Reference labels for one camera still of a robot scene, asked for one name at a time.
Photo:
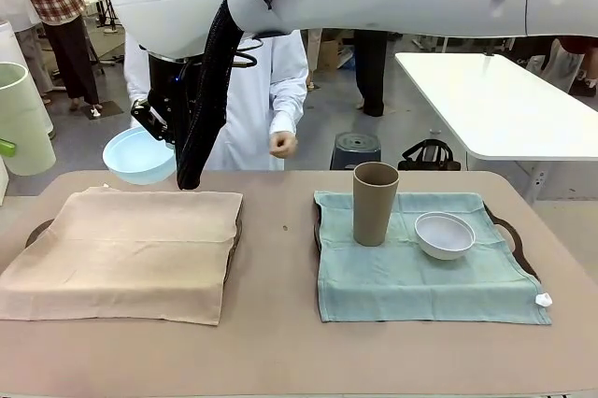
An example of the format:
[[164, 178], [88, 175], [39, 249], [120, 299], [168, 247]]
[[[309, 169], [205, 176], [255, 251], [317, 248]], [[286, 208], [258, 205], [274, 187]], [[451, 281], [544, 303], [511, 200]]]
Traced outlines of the person's left hand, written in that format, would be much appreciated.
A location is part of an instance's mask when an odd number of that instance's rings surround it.
[[270, 154], [278, 159], [287, 159], [295, 153], [297, 138], [291, 132], [276, 132], [270, 137]]

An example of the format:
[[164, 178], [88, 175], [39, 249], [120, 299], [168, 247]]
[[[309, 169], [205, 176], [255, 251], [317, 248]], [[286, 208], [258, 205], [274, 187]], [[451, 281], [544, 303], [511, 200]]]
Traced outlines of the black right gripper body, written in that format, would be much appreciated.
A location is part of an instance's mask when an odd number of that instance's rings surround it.
[[166, 60], [149, 55], [149, 103], [165, 121], [174, 146], [185, 144], [201, 67], [201, 56]]

